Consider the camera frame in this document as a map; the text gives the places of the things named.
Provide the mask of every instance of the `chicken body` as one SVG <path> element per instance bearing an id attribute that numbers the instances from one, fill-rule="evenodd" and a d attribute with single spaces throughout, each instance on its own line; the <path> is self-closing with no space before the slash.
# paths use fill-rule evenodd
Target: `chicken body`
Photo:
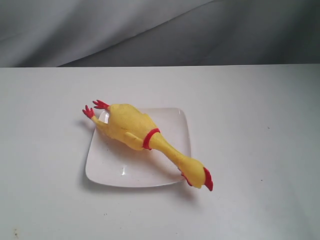
<path id="1" fill-rule="evenodd" d="M 194 158 L 183 155 L 171 146 L 147 114 L 141 113 L 130 104 L 108 105 L 99 100 L 93 103 L 96 104 L 95 108 L 109 111 L 108 123 L 104 123 L 96 118 L 92 108 L 89 109 L 86 106 L 83 110 L 83 113 L 103 134 L 137 151 L 145 149 L 147 142 L 149 149 L 161 151 L 178 167 L 190 186 L 201 188 L 202 185 L 206 185 L 212 191 L 211 175 L 204 165 Z"/>

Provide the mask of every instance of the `white table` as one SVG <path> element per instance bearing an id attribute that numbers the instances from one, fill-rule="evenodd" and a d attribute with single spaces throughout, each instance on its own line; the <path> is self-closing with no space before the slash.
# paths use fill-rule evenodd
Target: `white table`
<path id="1" fill-rule="evenodd" d="M 85 174 L 92 100 L 178 107 L 214 190 Z M 0 239 L 320 239 L 320 64 L 0 69 Z"/>

